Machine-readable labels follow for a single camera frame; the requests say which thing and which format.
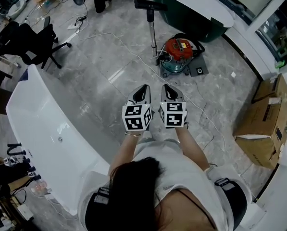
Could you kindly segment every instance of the marble floor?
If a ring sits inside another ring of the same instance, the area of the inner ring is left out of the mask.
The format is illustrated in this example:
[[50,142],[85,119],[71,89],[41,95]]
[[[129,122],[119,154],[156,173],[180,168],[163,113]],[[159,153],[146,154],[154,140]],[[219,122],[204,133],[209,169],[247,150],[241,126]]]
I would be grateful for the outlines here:
[[[157,114],[161,87],[164,84],[156,74],[159,70],[153,65],[150,48],[150,33],[144,10],[136,10],[132,0],[112,0],[112,5],[105,12],[97,14],[93,0],[86,0],[89,24],[79,34],[67,27],[75,21],[77,14],[86,14],[84,6],[77,6],[73,0],[60,0],[60,4],[50,4],[48,15],[59,42],[69,41],[72,47],[65,47],[55,53],[56,60],[63,66],[57,69],[49,60],[45,69],[54,75],[68,89],[75,89],[86,104],[87,112],[98,117],[112,136],[119,142],[124,137],[124,125],[121,108],[130,91],[149,84],[151,86],[153,110]],[[22,23],[28,17],[28,23],[39,32],[43,27],[42,12],[30,1],[16,19]],[[155,30],[158,45],[178,31],[167,25],[158,13],[155,14]],[[112,34],[89,38],[93,35],[113,33],[131,50],[140,56],[143,62],[131,54],[121,41]],[[204,43],[203,57],[209,70],[208,75],[190,77],[178,75],[167,81],[178,87],[192,101],[204,109],[209,119],[221,131],[222,136],[208,121],[202,111],[187,100],[189,130],[210,163],[217,165],[233,164],[250,186],[254,195],[261,190],[271,170],[254,165],[234,142],[233,129],[249,104],[259,81],[240,57],[223,39]],[[22,68],[14,69],[13,79],[5,79],[2,87],[13,90],[27,66],[20,58],[13,57]],[[165,130],[158,115],[150,125],[150,131],[157,140],[176,138],[173,129]],[[8,118],[0,115],[0,155],[6,155],[7,143],[14,142]],[[35,214],[34,222],[43,230],[82,230],[78,220],[67,220],[69,216],[59,205],[52,205],[43,198],[27,192],[26,204]]]

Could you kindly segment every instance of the bracelet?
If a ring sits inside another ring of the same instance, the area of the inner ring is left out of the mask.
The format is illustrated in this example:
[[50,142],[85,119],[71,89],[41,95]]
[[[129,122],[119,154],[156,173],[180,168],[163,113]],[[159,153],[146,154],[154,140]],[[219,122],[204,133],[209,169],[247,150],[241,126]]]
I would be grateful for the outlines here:
[[141,136],[141,134],[135,135],[135,134],[130,134],[128,132],[125,132],[125,135],[129,135],[129,136],[132,136],[132,137],[140,137]]

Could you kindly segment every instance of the shop vacuum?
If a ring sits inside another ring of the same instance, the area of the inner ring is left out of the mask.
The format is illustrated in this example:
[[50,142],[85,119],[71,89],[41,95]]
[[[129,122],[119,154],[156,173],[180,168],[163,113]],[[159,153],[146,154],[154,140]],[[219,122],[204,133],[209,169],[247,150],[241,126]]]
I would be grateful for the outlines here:
[[197,40],[184,33],[176,34],[165,42],[161,50],[157,50],[154,11],[167,11],[167,5],[148,0],[135,0],[135,7],[147,11],[147,21],[152,38],[153,58],[155,59],[155,65],[160,66],[161,77],[166,78],[169,75],[178,75],[181,73],[185,73],[185,75],[190,74],[194,77],[208,73],[202,56],[205,48]]

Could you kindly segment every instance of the freestanding bathtub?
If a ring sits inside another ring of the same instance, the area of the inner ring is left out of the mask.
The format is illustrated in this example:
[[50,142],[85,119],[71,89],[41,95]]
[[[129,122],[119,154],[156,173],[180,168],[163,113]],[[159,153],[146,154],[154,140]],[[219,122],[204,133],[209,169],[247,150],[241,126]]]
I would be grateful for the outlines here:
[[72,215],[91,171],[107,175],[118,142],[84,103],[53,76],[29,66],[7,105],[7,115],[31,166]]
[[228,10],[217,0],[154,0],[168,6],[161,11],[166,23],[202,42],[220,37],[233,26]]

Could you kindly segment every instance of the white bathtub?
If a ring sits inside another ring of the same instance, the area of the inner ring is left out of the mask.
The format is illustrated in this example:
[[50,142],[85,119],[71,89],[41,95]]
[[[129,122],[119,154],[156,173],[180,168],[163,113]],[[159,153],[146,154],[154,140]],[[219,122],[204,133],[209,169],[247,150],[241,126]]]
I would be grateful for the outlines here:
[[96,117],[90,119],[78,95],[58,79],[35,65],[29,66],[26,76],[6,108],[11,127],[37,174],[75,215],[85,175],[90,171],[107,175],[119,144]]

